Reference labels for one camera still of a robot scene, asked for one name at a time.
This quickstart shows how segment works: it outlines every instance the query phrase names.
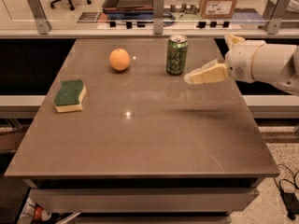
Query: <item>green can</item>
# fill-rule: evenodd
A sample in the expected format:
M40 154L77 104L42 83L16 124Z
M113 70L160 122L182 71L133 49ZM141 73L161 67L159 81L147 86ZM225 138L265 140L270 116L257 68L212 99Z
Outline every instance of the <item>green can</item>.
M186 35L171 35L167 47L166 71L170 75L184 73L188 42Z

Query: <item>green sponge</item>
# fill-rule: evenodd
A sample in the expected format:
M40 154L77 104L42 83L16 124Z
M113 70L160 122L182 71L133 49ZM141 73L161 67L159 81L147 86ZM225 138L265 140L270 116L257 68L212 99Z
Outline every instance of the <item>green sponge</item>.
M82 80L65 80L54 98L58 112L83 110L81 102L86 89Z

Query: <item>white label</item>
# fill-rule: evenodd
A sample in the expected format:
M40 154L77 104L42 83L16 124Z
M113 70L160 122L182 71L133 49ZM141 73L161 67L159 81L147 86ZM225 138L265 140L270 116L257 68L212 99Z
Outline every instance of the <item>white label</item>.
M207 1L206 14L230 14L233 1Z

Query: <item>power adapter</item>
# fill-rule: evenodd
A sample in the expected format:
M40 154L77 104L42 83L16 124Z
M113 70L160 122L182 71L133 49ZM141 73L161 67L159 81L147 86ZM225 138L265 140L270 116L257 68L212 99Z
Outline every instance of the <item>power adapter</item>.
M288 218L291 220L296 219L296 214L299 214L299 202L295 193L281 192L282 200L288 210Z

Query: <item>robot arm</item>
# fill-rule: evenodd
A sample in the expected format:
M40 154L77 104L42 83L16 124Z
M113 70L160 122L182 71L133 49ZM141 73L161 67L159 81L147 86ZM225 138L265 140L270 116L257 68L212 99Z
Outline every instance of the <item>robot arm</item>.
M191 71L185 76L187 83L214 83L230 76L247 83L268 83L299 96L299 47L245 40L234 35L226 36L225 41L229 48L225 63L214 60Z

